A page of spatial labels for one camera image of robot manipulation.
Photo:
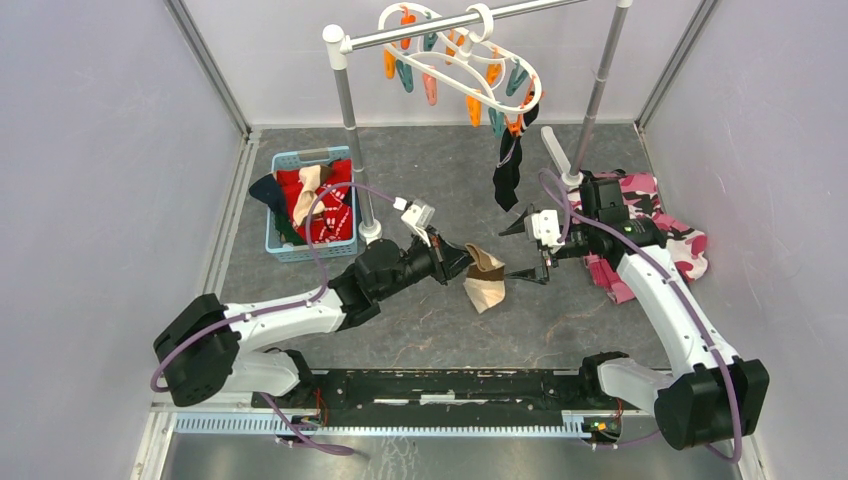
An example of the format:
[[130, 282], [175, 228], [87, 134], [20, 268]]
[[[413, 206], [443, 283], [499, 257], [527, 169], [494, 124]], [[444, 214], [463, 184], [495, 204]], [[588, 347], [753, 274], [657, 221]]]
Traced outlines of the black white-striped sock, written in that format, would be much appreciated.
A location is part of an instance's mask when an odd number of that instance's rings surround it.
[[523, 152], [521, 137], [503, 132], [499, 148], [499, 160], [493, 174], [494, 198], [503, 211], [509, 211], [517, 203], [515, 190], [520, 182], [520, 165]]

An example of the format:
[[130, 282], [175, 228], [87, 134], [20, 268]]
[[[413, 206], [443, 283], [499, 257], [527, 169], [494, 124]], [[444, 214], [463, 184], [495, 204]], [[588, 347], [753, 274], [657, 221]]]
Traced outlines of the pink camouflage bag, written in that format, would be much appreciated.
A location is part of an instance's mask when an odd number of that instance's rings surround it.
[[[624, 204], [633, 219], [649, 217], [667, 238], [666, 248], [670, 251], [674, 265], [684, 281], [689, 284], [705, 275], [708, 269], [706, 249], [707, 235], [675, 219], [663, 209], [657, 179], [647, 172], [628, 174], [617, 169], [599, 174], [582, 171], [586, 180], [616, 179], [620, 185]], [[607, 260], [597, 255], [584, 258], [584, 265], [591, 274], [596, 286], [604, 289], [614, 304], [622, 304], [635, 299], [632, 290]]]

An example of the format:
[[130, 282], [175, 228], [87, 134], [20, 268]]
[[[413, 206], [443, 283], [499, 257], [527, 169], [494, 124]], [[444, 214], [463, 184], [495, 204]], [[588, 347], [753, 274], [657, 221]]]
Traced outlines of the white clip hanger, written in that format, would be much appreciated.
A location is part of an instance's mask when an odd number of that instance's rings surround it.
[[[493, 43], [487, 36], [493, 30], [491, 24], [483, 26], [483, 31], [477, 33], [469, 27], [456, 27], [433, 33], [407, 36], [383, 45], [383, 51], [388, 49], [396, 58], [412, 67], [414, 89], [420, 87], [424, 91], [422, 74], [434, 76], [438, 81], [438, 93], [441, 89], [452, 89], [464, 97], [473, 96], [482, 102], [482, 115], [489, 107], [501, 110], [505, 116], [516, 117], [527, 112], [537, 103], [540, 104], [544, 95], [541, 79], [536, 69], [518, 54]], [[497, 48], [503, 62], [503, 70], [495, 88], [488, 85], [485, 74], [487, 64], [491, 62], [492, 50]], [[515, 95], [508, 97], [505, 93], [507, 81], [513, 66], [513, 59], [518, 59], [529, 72], [529, 77]], [[527, 89], [535, 88], [534, 99], [525, 107], [521, 107]]]

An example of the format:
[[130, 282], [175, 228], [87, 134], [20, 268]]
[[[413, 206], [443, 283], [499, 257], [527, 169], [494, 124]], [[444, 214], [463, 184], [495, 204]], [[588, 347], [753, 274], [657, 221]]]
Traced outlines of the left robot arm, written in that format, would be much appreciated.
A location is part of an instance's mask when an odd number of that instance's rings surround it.
[[265, 393], [290, 407], [314, 394], [302, 356], [271, 347], [296, 337], [358, 327], [389, 297], [431, 278], [445, 285], [474, 261], [433, 228], [400, 248], [387, 239], [369, 244], [337, 277], [311, 291], [258, 303], [222, 303], [216, 294], [193, 299], [154, 340], [160, 362], [153, 390], [177, 407], [219, 393]]

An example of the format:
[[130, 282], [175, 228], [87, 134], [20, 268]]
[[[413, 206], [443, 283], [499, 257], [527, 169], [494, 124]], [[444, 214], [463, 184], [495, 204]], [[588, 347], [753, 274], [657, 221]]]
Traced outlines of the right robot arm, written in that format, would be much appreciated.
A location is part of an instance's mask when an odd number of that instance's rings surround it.
[[634, 293], [670, 361], [662, 374], [623, 352], [583, 360], [580, 400], [602, 408], [614, 398], [650, 414], [674, 449], [736, 448], [757, 428], [770, 375], [759, 359], [745, 360], [714, 328], [677, 271], [667, 237], [649, 217], [632, 217], [617, 180], [583, 183], [579, 208], [568, 219], [555, 210], [528, 206], [505, 235], [526, 234], [536, 243], [540, 266], [512, 278], [545, 284], [559, 260], [595, 255], [608, 262]]

